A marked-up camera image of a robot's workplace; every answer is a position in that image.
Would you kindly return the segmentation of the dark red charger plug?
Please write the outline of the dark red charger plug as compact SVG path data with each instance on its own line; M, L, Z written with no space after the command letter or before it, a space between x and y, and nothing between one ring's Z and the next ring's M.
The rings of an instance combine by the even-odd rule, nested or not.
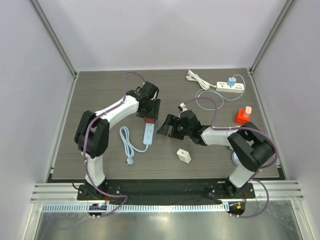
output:
M146 124L155 124L156 123L156 120L152 117L144 117L143 119Z

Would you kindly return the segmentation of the blue power strip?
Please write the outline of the blue power strip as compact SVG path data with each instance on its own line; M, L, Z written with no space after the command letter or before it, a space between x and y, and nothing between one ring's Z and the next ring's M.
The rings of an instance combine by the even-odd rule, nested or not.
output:
M146 123L144 128L144 135L142 143L145 146L144 149L138 149L136 148L130 141L130 130L126 126L122 126L119 129L119 135L123 143L124 152L126 155L126 164L128 166L131 166L134 164L133 157L135 156L135 153L145 153L149 147L153 143L153 136L154 136L154 129L155 124L154 123Z

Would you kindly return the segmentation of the white charger plug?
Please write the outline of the white charger plug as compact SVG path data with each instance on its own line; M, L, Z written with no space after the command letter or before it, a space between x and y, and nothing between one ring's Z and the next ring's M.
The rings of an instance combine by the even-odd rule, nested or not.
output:
M176 154L177 154L179 160L186 163L186 164L189 164L192 159L190 153L184 149L181 149L181 148L176 152Z

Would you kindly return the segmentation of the red cube socket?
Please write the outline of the red cube socket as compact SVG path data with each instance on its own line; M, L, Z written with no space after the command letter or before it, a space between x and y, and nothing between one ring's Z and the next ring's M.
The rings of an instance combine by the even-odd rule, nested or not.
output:
M250 117L245 117L244 116L244 111L245 109L239 109L235 115L235 119L234 119L234 123L237 124L237 125L243 125L247 122L250 121Z

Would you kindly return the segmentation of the round blue socket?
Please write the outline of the round blue socket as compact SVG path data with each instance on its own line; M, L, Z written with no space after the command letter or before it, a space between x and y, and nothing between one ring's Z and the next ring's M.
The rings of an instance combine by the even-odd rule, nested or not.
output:
M238 156L235 152L232 153L231 160L236 166L238 166L241 163L240 159L238 158Z

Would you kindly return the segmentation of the pink charger plug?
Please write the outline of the pink charger plug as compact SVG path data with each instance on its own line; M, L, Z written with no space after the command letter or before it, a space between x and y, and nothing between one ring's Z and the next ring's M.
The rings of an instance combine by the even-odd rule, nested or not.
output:
M251 106L246 106L243 116L246 117L246 118L249 118L251 113L252 113L252 107Z

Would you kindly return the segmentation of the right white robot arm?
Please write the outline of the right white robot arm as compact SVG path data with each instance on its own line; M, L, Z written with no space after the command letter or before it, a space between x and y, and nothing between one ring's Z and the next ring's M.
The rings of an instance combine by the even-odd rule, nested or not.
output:
M278 157L273 140L250 121L234 127L214 127L201 124L191 110L183 110L179 116L168 114L157 133L178 140L187 136L196 145L231 148L239 164L222 187L231 198L243 193L247 183L272 156Z

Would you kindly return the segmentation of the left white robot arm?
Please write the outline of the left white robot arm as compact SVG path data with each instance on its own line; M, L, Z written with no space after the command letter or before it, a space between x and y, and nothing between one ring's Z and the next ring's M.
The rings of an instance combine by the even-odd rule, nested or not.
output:
M144 153L153 143L155 122L160 110L159 88L146 81L141 87L130 90L116 103L96 112L85 111L82 114L74 141L80 150L85 164L85 181L90 185L88 193L95 200L106 195L103 182L103 154L109 145L110 130L126 117L136 114L145 122L143 145L140 150L130 142L130 131L126 126L119 130L124 144L126 163L133 164L136 152Z

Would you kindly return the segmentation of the light blue charger plug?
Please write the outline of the light blue charger plug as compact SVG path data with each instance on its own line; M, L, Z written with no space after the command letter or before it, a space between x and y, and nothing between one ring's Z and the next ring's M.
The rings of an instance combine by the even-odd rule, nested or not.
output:
M233 77L229 77L227 80L227 85L229 87L233 87L237 82L237 79L233 76Z

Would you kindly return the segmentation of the white power strip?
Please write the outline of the white power strip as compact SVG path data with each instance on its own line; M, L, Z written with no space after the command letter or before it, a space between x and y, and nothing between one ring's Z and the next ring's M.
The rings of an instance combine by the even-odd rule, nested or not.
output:
M217 92L225 93L239 93L242 94L245 91L245 84L237 82L235 77L229 77L227 82L217 81L215 85L203 80L197 74L188 70L185 78L191 82L197 82L203 90L209 90L214 88Z

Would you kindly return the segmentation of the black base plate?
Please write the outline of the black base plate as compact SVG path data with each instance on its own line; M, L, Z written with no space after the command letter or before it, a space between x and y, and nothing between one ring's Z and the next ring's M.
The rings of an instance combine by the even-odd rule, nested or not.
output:
M186 206L214 205L227 199L256 197L252 183L246 183L237 189L222 178L109 179L103 181L98 188L112 197L101 194L86 182L78 187L77 199L79 201L108 199L111 204L117 205L126 195L126 205Z

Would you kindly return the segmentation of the left aluminium frame post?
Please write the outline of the left aluminium frame post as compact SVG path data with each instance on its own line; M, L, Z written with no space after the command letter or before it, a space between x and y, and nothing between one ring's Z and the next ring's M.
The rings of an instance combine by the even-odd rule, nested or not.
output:
M67 69L71 73L72 77L75 78L77 76L77 71L73 67L67 53L65 52L61 42L58 39L49 19L47 18L43 8L41 7L38 0L29 0L30 5L34 9L37 17L39 18L41 24L43 25L45 31L47 32L49 38L51 39L53 45L55 46L57 52L59 53L60 57L62 58L64 64L66 65Z

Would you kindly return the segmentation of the aluminium frame post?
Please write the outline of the aluminium frame post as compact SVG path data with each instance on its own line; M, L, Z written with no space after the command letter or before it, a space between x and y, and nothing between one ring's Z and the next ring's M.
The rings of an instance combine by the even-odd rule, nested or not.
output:
M265 56L268 48L271 46L273 40L277 36L280 28L282 27L283 23L285 22L288 14L292 10L293 6L295 5L296 0L286 0L283 7L281 8L274 24L272 25L267 37L265 38L256 58L253 61L253 64L248 69L250 75L253 75L256 69L258 68L260 62L262 61L263 57Z
M47 32L49 38L51 39L53 45L55 46L57 52L59 53L60 57L62 58L64 64L66 65L67 69L71 73L72 77L75 78L77 76L77 71L73 67L67 53L65 52L61 42L58 39L49 19L47 18L43 8L41 7L38 0L29 0L30 5L34 9L37 17L39 18L41 24L43 25L45 31Z

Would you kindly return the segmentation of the aluminium front rail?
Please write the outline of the aluminium front rail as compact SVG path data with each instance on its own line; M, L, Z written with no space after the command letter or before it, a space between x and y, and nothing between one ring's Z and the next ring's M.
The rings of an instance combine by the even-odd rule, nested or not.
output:
M297 180L263 180L271 201L303 201L304 196ZM37 183L31 203L73 203L78 191L70 183Z

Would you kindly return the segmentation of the right aluminium frame post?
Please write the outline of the right aluminium frame post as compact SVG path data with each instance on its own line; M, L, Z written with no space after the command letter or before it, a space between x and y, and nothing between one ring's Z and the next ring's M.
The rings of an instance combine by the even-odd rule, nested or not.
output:
M280 28L282 27L283 23L285 22L288 14L292 10L293 6L295 5L296 0L286 0L283 7L281 8L274 24L272 25L267 37L265 38L256 58L253 61L253 64L248 69L250 75L253 75L256 69L258 68L260 62L262 61L263 57L265 56L268 48L271 46L273 40L277 36Z

